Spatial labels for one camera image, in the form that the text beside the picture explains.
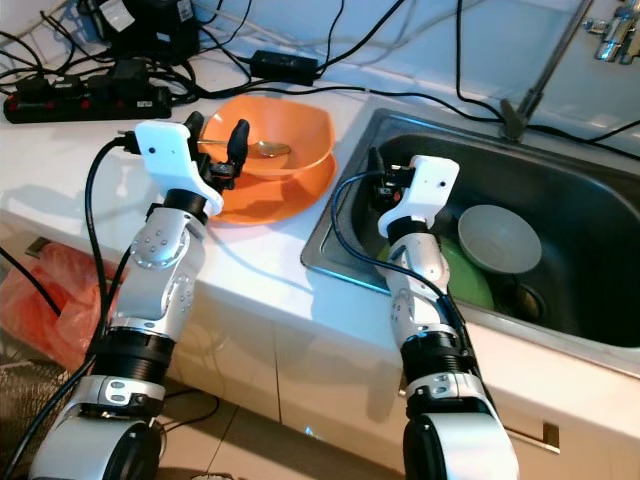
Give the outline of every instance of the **kitchen counter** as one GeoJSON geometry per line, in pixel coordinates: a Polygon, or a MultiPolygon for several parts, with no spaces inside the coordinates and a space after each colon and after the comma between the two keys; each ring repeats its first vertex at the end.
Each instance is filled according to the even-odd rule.
{"type": "MultiPolygon", "coordinates": [[[[199,69],[209,68],[204,62],[199,69]]],[[[216,63],[215,84],[237,82],[216,63]]],[[[331,113],[340,171],[349,160],[372,112],[381,106],[480,132],[476,124],[439,108],[382,101],[365,94],[323,92],[295,101],[331,113]]],[[[184,121],[193,110],[215,112],[220,101],[200,101],[174,110],[184,121]]],[[[51,240],[89,251],[83,213],[86,173],[99,148],[137,121],[0,126],[0,219],[51,240]]],[[[547,150],[607,163],[640,174],[640,165],[595,148],[532,133],[526,142],[547,150]]],[[[239,227],[210,222],[206,263],[198,282],[213,299],[299,330],[321,332],[374,352],[400,368],[387,310],[389,297],[307,270],[300,253],[330,192],[307,211],[274,225],[239,227]]],[[[122,150],[104,160],[94,186],[95,221],[108,260],[117,262],[144,221],[157,190],[140,157],[122,150]]],[[[613,328],[615,319],[603,322],[613,328]]],[[[640,439],[640,380],[555,351],[469,325],[488,386],[499,395],[554,416],[588,422],[603,431],[640,439]]]]}

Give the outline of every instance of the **stainless steel sink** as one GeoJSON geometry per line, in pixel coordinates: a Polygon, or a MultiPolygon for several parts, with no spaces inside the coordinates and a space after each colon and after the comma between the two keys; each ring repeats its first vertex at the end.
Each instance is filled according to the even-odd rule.
{"type": "MultiPolygon", "coordinates": [[[[516,276],[485,273],[495,311],[466,305],[469,321],[640,376],[640,177],[578,159],[378,110],[343,178],[385,162],[447,157],[460,175],[433,233],[457,240],[457,220],[477,204],[523,217],[543,246],[540,264],[516,276]]],[[[350,187],[339,222],[347,240],[376,256],[385,244],[370,186],[350,187]]],[[[328,209],[302,253],[308,267],[388,292],[384,279],[339,245],[328,209]]]]}

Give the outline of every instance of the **cabinet handle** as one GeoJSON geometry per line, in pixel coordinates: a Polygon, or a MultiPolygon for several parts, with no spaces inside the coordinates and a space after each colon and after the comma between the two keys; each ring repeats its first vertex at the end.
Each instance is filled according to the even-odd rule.
{"type": "Polygon", "coordinates": [[[542,424],[542,440],[509,427],[504,427],[504,429],[507,431],[507,434],[515,440],[520,440],[531,446],[541,448],[555,455],[560,455],[560,429],[557,425],[544,422],[542,424]]]}

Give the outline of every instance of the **white cabinet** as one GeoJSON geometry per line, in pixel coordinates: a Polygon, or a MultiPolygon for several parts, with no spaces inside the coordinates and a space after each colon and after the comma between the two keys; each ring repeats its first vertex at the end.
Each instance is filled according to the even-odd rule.
{"type": "Polygon", "coordinates": [[[280,419],[271,320],[213,300],[200,284],[169,374],[272,420],[280,419]]]}
{"type": "MultiPolygon", "coordinates": [[[[403,398],[397,359],[347,340],[276,326],[282,423],[403,470],[403,398]]],[[[640,443],[570,418],[545,418],[494,392],[521,480],[640,480],[640,443]]]]}

